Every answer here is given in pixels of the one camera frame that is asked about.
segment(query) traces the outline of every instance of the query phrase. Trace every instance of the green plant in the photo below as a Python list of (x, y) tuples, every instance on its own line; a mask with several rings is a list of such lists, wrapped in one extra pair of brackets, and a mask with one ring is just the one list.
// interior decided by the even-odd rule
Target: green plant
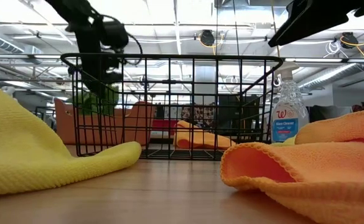
[(118, 104), (118, 86), (113, 87), (107, 85), (105, 89), (105, 97), (100, 99), (94, 93), (84, 92), (82, 95), (78, 93), (78, 97), (74, 96), (67, 100), (76, 106), (75, 99), (78, 98), (79, 114), (103, 114), (114, 115), (114, 108)]

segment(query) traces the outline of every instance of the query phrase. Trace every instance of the plastic spray bottle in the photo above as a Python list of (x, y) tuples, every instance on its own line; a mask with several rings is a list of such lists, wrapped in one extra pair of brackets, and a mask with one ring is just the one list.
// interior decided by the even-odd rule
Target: plastic spray bottle
[(294, 137), (298, 130), (309, 123), (309, 113), (303, 103), (302, 94), (292, 79), (292, 71), (298, 68), (298, 64), (294, 62), (284, 62), (276, 70), (275, 75), (281, 74), (281, 96), (272, 113), (272, 142), (284, 142)]

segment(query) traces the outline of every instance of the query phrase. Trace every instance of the yellow microfiber cloth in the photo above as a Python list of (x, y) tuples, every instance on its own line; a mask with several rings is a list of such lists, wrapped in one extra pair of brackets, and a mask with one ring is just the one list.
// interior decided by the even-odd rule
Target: yellow microfiber cloth
[[(182, 149), (205, 148), (213, 149), (215, 147), (215, 135), (208, 133), (196, 125), (192, 125), (186, 121), (179, 121), (176, 126), (174, 145)], [(236, 143), (230, 138), (217, 135), (217, 149), (228, 149)]]
[(39, 118), (0, 90), (0, 194), (42, 190), (133, 165), (141, 146), (124, 143), (91, 157), (72, 157)]
[(222, 157), (221, 178), (318, 223), (364, 224), (364, 111), (308, 124), (295, 145), (233, 146)]

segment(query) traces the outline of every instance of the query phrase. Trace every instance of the wooden table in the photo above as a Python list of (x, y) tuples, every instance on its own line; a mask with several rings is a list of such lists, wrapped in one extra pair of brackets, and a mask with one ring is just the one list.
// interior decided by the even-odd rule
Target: wooden table
[(313, 224), (262, 193), (239, 193), (219, 162), (140, 160), (57, 189), (0, 196), (1, 223)]

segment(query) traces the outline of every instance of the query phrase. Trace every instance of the wire basket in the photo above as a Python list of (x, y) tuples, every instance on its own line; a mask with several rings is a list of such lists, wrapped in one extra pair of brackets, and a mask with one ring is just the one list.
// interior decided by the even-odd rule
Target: wire basket
[[(81, 57), (87, 56), (100, 67), (112, 58), (142, 62), (121, 64), (113, 70), (121, 80), (110, 85), (101, 68), (99, 75), (85, 71)], [(75, 73), (72, 103), (55, 102), (57, 133), (76, 145), (78, 156), (137, 141), (142, 159), (220, 160), (234, 144), (270, 140), (280, 58), (64, 54), (61, 59)]]

